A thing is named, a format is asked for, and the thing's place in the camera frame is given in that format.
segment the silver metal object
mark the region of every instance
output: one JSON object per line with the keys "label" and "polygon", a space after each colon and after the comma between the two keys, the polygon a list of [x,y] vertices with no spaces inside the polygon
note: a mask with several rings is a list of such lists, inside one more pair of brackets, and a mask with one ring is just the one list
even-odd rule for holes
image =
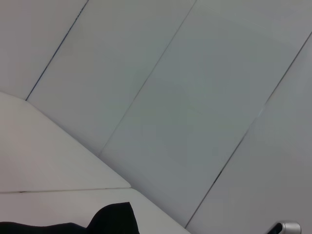
{"label": "silver metal object", "polygon": [[292,221],[279,221],[273,224],[266,234],[301,234],[299,223]]}

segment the black cloth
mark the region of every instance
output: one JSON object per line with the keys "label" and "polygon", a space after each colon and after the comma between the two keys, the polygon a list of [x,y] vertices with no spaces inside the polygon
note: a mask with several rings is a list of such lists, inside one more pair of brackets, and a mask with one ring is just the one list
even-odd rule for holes
{"label": "black cloth", "polygon": [[84,228],[75,223],[35,227],[0,222],[0,234],[139,234],[137,221],[129,202],[112,204],[99,210]]}

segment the white surface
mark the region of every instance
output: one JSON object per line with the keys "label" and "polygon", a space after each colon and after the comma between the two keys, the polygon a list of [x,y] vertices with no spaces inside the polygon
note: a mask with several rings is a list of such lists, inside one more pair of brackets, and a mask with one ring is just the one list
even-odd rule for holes
{"label": "white surface", "polygon": [[141,234],[188,232],[133,189],[0,194],[0,220],[34,226],[73,222],[87,227],[104,206],[130,202]]}
{"label": "white surface", "polygon": [[28,96],[85,3],[0,1],[0,91]]}
{"label": "white surface", "polygon": [[198,0],[101,156],[183,226],[312,30],[276,0],[218,2]]}
{"label": "white surface", "polygon": [[0,192],[130,185],[28,102],[0,93]]}
{"label": "white surface", "polygon": [[99,153],[193,2],[88,2],[29,101]]}
{"label": "white surface", "polygon": [[263,234],[312,220],[312,38],[192,219],[193,234]]}

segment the white wall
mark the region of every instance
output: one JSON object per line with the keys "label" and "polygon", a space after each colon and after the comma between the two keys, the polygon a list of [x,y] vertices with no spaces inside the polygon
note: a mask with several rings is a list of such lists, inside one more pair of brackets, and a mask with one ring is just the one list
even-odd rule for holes
{"label": "white wall", "polygon": [[312,37],[188,226],[262,234],[280,220],[311,233]]}
{"label": "white wall", "polygon": [[28,96],[85,3],[0,1],[0,91]]}
{"label": "white wall", "polygon": [[308,0],[198,0],[153,70],[193,3],[90,1],[29,99],[184,226],[312,30]]}
{"label": "white wall", "polygon": [[98,154],[192,0],[91,0],[29,101]]}

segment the black fabric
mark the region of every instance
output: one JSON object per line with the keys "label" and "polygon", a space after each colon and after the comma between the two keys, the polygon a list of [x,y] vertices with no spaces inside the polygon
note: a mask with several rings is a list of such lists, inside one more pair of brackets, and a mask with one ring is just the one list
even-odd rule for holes
{"label": "black fabric", "polygon": [[126,202],[102,208],[95,214],[87,228],[75,223],[35,227],[0,222],[0,234],[139,234],[139,231],[132,207]]}

